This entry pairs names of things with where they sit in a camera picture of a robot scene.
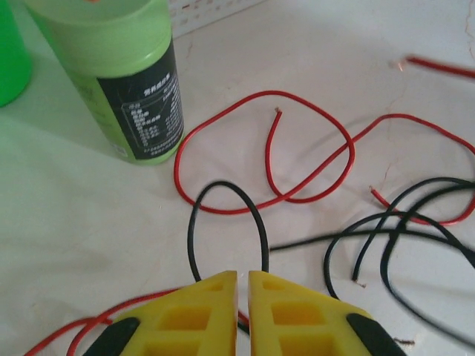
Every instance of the green plastic bottle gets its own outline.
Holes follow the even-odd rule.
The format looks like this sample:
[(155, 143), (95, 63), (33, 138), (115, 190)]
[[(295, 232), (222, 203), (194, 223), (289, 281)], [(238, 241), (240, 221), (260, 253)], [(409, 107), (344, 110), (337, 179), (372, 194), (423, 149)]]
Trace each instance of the green plastic bottle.
[(30, 77), (30, 57), (7, 0), (0, 0), (0, 107), (16, 99)]
[(26, 0), (117, 153), (153, 165), (183, 138), (167, 0)]

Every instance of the black label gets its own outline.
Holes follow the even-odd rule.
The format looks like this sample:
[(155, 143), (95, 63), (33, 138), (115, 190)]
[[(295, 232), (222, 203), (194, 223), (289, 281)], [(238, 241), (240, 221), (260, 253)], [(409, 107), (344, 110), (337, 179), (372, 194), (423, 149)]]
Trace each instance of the black label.
[(183, 135), (173, 41), (151, 67), (122, 78), (98, 78), (136, 159), (171, 150)]

